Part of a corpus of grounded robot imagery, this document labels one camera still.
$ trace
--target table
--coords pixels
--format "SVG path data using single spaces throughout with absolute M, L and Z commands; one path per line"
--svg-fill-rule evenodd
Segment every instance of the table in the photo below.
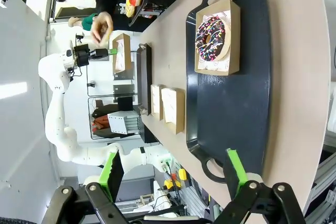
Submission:
M 186 90 L 185 20 L 201 1 L 177 0 L 142 33 L 141 43 L 152 47 L 154 84 Z M 323 0 L 268 2 L 273 91 L 263 179 L 268 186 L 289 183 L 303 208 L 316 174 L 329 108 L 330 47 L 326 10 Z M 185 132 L 174 135 L 151 115 L 142 116 L 142 121 L 225 207 L 230 201 L 227 186 L 205 176 L 201 163 L 187 149 Z M 211 170 L 221 174 L 215 164 L 211 164 Z M 261 216 L 252 216 L 248 223 L 260 223 L 260 220 Z

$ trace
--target green sleeve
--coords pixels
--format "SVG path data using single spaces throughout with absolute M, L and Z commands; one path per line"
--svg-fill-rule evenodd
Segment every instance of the green sleeve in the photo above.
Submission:
M 93 17 L 95 17 L 96 15 L 97 15 L 97 13 L 93 13 L 90 16 L 88 16 L 88 17 L 86 17 L 82 20 L 82 27 L 83 27 L 84 30 L 86 30 L 86 31 L 91 30 L 91 26 L 92 26 L 92 23 L 93 23 Z

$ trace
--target chocolate frosted donut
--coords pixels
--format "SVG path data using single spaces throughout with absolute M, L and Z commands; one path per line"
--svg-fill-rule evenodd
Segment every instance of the chocolate frosted donut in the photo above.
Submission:
M 199 26 L 196 33 L 196 50 L 206 61 L 213 61 L 220 54 L 225 41 L 224 22 L 210 17 Z

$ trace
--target brown cardboard box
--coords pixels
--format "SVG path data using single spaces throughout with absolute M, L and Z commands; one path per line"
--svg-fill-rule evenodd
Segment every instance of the brown cardboard box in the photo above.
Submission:
M 121 34 L 117 36 L 113 41 L 112 41 L 112 46 L 113 49 L 118 48 L 118 40 L 123 39 L 124 41 L 124 52 L 123 52 L 123 65 L 125 66 L 125 69 L 118 69 L 117 68 L 117 55 L 113 55 L 113 73 L 120 73 L 122 71 L 125 71 L 127 69 L 132 68 L 131 64 L 131 38 L 127 34 Z
M 174 111 L 176 117 L 176 123 L 168 122 L 166 120 L 166 109 L 165 106 L 167 105 L 165 102 L 165 98 L 162 95 L 162 102 L 163 102 L 163 122 L 174 134 L 178 134 L 184 130 L 184 90 L 181 89 L 168 89 L 163 88 L 161 90 L 161 94 L 163 90 L 170 90 L 173 91 L 173 94 L 176 97 L 176 103 L 174 107 L 176 110 Z
M 230 51 L 227 53 L 221 60 L 217 61 L 222 62 L 225 65 L 225 71 L 219 70 L 209 70 L 209 69 L 200 69 L 199 68 L 199 54 L 195 49 L 195 72 L 203 74 L 211 74 L 216 76 L 227 76 L 234 72 L 239 71 L 239 57 L 240 57 L 240 8 L 231 0 L 220 0 L 204 9 L 200 10 L 196 14 L 196 31 L 198 27 L 203 22 L 203 16 L 211 16 L 217 13 L 229 11 L 231 15 L 230 24 L 231 27 L 231 45 Z
M 153 89 L 155 87 L 158 87 L 159 89 L 159 103 L 158 103 L 158 107 L 159 107 L 159 112 L 154 112 L 154 97 L 153 97 Z M 162 103 L 162 96 L 161 96 L 161 90 L 164 88 L 163 85 L 151 85 L 151 96 L 152 96 L 152 115 L 153 117 L 155 117 L 156 119 L 158 119 L 159 121 L 161 121 L 163 119 L 163 103 Z

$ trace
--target person in green shirt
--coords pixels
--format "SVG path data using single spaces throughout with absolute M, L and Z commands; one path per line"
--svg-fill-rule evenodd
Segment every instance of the person in green shirt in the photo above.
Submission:
M 81 28 L 83 28 L 85 31 L 91 31 L 91 26 L 94 20 L 94 17 L 96 17 L 98 14 L 97 13 L 93 13 L 88 17 L 85 17 L 83 19 L 81 18 L 69 18 L 69 22 L 68 25 L 69 27 L 74 27 L 74 26 L 79 26 Z

